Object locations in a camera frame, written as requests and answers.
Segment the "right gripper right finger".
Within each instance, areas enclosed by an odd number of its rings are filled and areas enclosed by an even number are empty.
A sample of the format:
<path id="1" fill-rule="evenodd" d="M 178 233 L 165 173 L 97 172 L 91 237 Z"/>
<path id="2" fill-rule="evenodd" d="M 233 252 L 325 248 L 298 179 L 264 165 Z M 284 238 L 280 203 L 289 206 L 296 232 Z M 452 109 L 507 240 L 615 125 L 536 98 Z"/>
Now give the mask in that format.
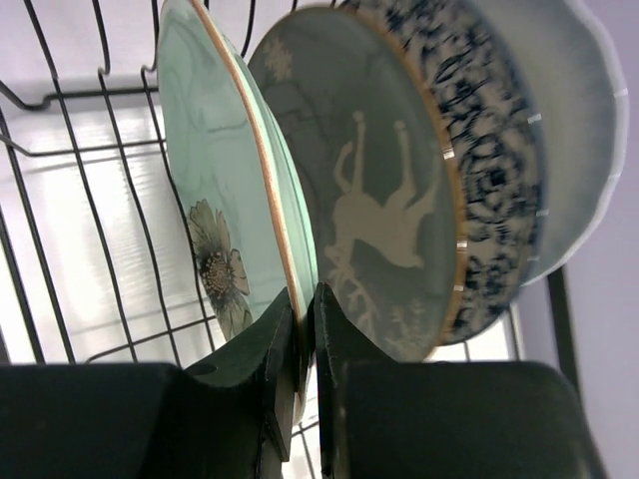
<path id="1" fill-rule="evenodd" d="M 314 297 L 321 472 L 326 478 L 603 478 L 578 397 L 527 361 L 391 359 Z"/>

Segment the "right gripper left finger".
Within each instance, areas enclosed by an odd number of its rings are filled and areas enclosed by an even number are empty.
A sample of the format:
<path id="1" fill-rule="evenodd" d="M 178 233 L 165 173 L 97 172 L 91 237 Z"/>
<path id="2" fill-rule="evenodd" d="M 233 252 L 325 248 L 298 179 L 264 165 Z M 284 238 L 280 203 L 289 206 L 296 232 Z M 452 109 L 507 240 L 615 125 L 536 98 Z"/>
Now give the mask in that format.
<path id="1" fill-rule="evenodd" d="M 5 478 L 278 478 L 290 458 L 294 315 L 281 292 L 188 368 L 169 363 L 1 370 Z"/>

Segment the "light green flower plate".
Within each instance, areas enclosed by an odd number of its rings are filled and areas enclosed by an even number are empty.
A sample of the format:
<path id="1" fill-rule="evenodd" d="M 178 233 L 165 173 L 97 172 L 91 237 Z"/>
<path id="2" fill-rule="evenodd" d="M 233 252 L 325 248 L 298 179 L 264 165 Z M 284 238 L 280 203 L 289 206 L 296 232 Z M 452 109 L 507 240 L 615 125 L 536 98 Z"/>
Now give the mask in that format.
<path id="1" fill-rule="evenodd" d="M 319 272 L 284 134 L 202 2 L 162 5 L 156 64 L 170 171 L 205 296 L 232 340 L 278 294 L 288 295 L 299 340 L 301 420 L 312 357 L 308 310 Z"/>

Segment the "dark green deer plate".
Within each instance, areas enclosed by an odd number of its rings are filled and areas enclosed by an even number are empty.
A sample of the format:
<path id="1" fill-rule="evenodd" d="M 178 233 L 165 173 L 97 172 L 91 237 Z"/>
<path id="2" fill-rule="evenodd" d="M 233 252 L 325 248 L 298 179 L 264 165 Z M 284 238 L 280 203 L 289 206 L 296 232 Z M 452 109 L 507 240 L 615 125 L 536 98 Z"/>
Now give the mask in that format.
<path id="1" fill-rule="evenodd" d="M 313 5 L 268 31 L 250 69 L 291 150 L 319 278 L 387 355 L 427 359 L 460 307 L 467 232 L 417 64 L 370 12 Z"/>

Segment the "blue floral white plate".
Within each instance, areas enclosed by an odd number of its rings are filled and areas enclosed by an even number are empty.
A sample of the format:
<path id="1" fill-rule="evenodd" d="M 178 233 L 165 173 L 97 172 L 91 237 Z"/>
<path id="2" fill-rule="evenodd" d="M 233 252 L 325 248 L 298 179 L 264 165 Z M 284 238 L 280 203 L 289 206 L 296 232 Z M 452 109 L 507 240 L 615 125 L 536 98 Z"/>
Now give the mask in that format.
<path id="1" fill-rule="evenodd" d="M 392 34 L 437 102 L 465 194 L 468 263 L 444 344 L 489 327 L 537 252 L 543 148 L 502 42 L 468 1 L 351 1 Z"/>

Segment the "white deep bowl plate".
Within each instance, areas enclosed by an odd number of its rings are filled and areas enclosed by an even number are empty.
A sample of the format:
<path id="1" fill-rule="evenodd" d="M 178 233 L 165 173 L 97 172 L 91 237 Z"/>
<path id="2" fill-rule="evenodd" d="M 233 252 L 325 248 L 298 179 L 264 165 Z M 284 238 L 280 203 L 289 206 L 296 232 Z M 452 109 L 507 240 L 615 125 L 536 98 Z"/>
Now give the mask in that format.
<path id="1" fill-rule="evenodd" d="M 473 1 L 525 86 L 544 145 L 539 250 L 523 285 L 563 266 L 596 230 L 622 173 L 629 100 L 614 43 L 582 1 Z"/>

